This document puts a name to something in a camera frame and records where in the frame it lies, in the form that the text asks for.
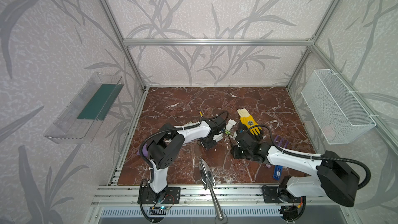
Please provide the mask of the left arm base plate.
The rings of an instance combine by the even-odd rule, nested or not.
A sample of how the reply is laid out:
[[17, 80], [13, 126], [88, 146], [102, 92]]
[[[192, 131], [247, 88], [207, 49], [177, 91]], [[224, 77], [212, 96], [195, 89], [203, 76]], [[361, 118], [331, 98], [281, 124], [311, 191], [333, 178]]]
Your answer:
[[180, 187], [166, 187], [155, 193], [151, 187], [143, 187], [138, 194], [138, 204], [178, 204], [181, 196]]

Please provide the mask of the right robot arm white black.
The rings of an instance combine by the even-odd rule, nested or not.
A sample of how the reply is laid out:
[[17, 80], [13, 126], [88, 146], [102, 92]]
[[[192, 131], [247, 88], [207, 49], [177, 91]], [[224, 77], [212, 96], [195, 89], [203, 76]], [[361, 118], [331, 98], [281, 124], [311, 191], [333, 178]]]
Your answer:
[[333, 202], [353, 207], [357, 191], [371, 179], [371, 170], [357, 160], [341, 158], [332, 151], [323, 154], [298, 152], [278, 146], [274, 141], [258, 141], [250, 130], [236, 131], [237, 144], [232, 149], [235, 159], [260, 164], [282, 166], [305, 174], [286, 176], [277, 190], [278, 196], [290, 199], [315, 196], [328, 197]]

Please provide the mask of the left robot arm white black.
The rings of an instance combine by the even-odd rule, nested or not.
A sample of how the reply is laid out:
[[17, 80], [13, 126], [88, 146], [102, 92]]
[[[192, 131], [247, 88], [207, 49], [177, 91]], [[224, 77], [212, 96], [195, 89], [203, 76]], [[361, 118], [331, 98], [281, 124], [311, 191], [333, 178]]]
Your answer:
[[142, 180], [138, 197], [139, 204], [161, 203], [167, 196], [168, 168], [182, 146], [199, 141], [206, 149], [217, 145], [226, 129], [229, 112], [223, 111], [213, 117], [201, 117], [200, 121], [184, 126], [164, 124], [157, 133], [147, 137], [139, 147], [139, 155], [149, 165], [150, 180]]

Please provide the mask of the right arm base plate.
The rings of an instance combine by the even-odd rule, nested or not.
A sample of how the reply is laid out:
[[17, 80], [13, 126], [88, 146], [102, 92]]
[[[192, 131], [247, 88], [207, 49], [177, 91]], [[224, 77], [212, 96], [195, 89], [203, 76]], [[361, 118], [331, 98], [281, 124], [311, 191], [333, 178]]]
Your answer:
[[264, 185], [261, 187], [261, 192], [264, 203], [268, 204], [303, 205], [306, 202], [306, 197], [296, 198], [286, 189], [280, 189], [278, 186]]

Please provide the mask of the red white remote control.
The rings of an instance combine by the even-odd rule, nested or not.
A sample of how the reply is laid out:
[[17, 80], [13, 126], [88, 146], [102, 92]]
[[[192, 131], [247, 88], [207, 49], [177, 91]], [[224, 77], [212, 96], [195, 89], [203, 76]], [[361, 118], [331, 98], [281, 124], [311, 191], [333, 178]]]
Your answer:
[[221, 141], [223, 139], [223, 134], [217, 134], [217, 135], [214, 135], [214, 137], [213, 137], [213, 140], [215, 141], [215, 142], [219, 142], [219, 141]]

